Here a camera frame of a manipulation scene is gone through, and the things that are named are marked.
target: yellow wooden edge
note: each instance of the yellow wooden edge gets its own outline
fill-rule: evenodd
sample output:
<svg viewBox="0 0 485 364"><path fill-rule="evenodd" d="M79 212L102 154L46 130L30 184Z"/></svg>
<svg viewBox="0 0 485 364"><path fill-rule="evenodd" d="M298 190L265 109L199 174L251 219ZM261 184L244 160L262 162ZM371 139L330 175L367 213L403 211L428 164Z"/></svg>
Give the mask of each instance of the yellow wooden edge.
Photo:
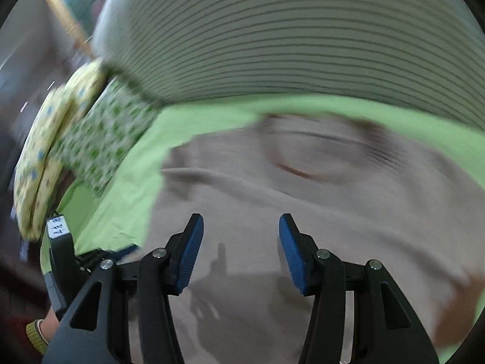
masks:
<svg viewBox="0 0 485 364"><path fill-rule="evenodd" d="M54 12L54 14L61 22L61 25L62 27L64 27L67 34L76 41L75 47L78 47L89 57L94 59L95 56L93 54L91 46L87 41L88 37L86 36L86 33L84 32L83 27L79 25L76 20L74 20L71 14L71 11L64 3L64 0L46 0L46 1L50 9Z"/></svg>

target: green bed sheet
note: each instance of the green bed sheet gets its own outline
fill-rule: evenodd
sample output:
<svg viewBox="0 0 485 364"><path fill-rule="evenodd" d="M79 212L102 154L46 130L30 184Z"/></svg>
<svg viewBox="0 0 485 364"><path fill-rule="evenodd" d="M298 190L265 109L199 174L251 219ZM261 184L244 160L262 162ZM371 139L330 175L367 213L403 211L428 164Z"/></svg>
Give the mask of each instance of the green bed sheet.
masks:
<svg viewBox="0 0 485 364"><path fill-rule="evenodd" d="M66 192L58 210L66 217L76 252L143 244L151 206L162 187L159 169L171 148L197 134L248 125L263 113L325 112L367 118L433 146L461 165L485 189L485 134L426 113L324 94L266 94L178 104L161 111L122 162L102 197L95 197L77 181ZM44 273L50 271L47 239L42 242L41 267ZM483 308L481 301L477 311ZM443 352L442 360L451 351Z"/></svg>

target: metal screw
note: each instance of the metal screw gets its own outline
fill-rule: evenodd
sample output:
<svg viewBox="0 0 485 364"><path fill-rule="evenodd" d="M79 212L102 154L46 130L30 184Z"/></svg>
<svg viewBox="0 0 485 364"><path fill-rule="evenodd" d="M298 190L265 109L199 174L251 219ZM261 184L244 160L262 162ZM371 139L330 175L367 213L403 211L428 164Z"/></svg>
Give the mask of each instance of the metal screw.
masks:
<svg viewBox="0 0 485 364"><path fill-rule="evenodd" d="M101 262L101 268L102 269L110 269L111 267L113 267L113 265L115 264L115 262L111 259L106 259L106 260L103 260Z"/></svg>
<svg viewBox="0 0 485 364"><path fill-rule="evenodd" d="M158 249L155 249L152 252L152 256L156 257L157 259L161 259L162 257L165 257L166 255L167 255L167 251L164 248L158 248Z"/></svg>
<svg viewBox="0 0 485 364"><path fill-rule="evenodd" d="M330 252L326 249L318 249L317 257L322 260L326 260L330 257Z"/></svg>
<svg viewBox="0 0 485 364"><path fill-rule="evenodd" d="M370 260L369 267L377 271L382 268L382 263L379 260Z"/></svg>

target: gray striped surface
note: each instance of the gray striped surface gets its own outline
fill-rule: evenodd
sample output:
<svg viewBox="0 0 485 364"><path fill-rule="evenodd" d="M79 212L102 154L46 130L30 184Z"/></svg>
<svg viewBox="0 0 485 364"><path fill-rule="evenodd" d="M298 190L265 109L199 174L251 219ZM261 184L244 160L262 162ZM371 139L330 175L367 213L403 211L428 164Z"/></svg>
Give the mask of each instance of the gray striped surface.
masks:
<svg viewBox="0 0 485 364"><path fill-rule="evenodd" d="M331 93L481 129L484 46L463 0L107 0L93 36L167 102Z"/></svg>

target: blue gripper pad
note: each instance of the blue gripper pad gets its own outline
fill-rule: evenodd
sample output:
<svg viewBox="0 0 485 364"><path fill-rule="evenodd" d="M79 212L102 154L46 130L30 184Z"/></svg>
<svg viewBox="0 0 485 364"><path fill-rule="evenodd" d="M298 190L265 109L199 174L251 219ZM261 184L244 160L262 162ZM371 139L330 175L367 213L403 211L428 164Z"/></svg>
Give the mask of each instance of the blue gripper pad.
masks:
<svg viewBox="0 0 485 364"><path fill-rule="evenodd" d="M289 214L284 214L279 219L279 238L283 245L286 261L288 263L289 272L292 275L293 284L300 290L301 294L305 293L305 262L296 243L295 234L299 234L298 230L292 231L288 225L287 216L293 218Z"/></svg>
<svg viewBox="0 0 485 364"><path fill-rule="evenodd" d="M202 216L193 214L183 234L188 234L189 236L181 238L181 241L185 241L186 244L179 260L178 277L176 281L176 290L179 294L189 285L193 266L196 263L197 254L199 253L202 237L204 236L204 219Z"/></svg>

